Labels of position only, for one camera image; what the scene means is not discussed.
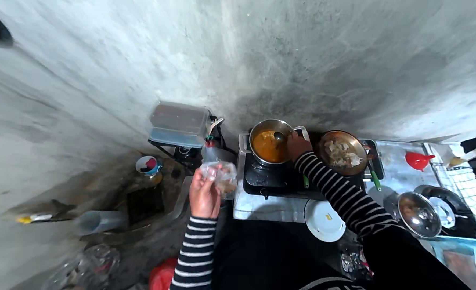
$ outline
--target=right hand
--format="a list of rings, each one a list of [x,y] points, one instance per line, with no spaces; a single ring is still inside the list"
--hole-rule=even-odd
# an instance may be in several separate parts
[[[297,158],[306,151],[313,151],[311,143],[306,141],[305,138],[297,135],[297,132],[293,132],[292,135],[288,136],[286,147],[288,148],[288,154],[293,162],[295,162]]]
[[[192,215],[200,218],[217,218],[220,212],[221,191],[213,182],[216,169],[211,168],[208,178],[204,178],[198,168],[193,175],[190,186],[190,208]]]

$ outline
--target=plastic bottle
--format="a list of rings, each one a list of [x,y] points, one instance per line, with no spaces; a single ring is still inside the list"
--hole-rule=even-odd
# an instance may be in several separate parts
[[[231,152],[217,148],[214,140],[207,140],[202,148],[203,162],[226,161],[235,163],[235,155]]]

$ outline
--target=metal rack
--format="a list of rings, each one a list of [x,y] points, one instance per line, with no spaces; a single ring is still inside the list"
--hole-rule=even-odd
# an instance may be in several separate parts
[[[476,175],[471,166],[466,163],[460,167],[448,168],[432,146],[424,143],[423,147],[427,154],[436,156],[430,164],[441,187],[458,194],[476,216]]]

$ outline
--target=concrete wall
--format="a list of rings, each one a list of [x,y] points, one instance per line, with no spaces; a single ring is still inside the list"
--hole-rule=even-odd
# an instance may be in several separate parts
[[[158,98],[208,106],[230,133],[279,118],[380,139],[476,136],[476,0],[12,0],[0,18],[15,39],[0,48],[0,214],[148,148]],[[53,227],[24,243],[0,228],[12,240],[0,289],[77,248],[55,247]]]

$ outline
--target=striped sleeve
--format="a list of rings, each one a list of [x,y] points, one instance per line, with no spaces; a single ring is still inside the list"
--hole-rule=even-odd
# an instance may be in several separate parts
[[[170,289],[211,289],[216,219],[190,217]]]
[[[294,165],[322,191],[346,226],[359,238],[376,234],[388,227],[404,229],[365,191],[324,165],[313,151],[299,156]]]

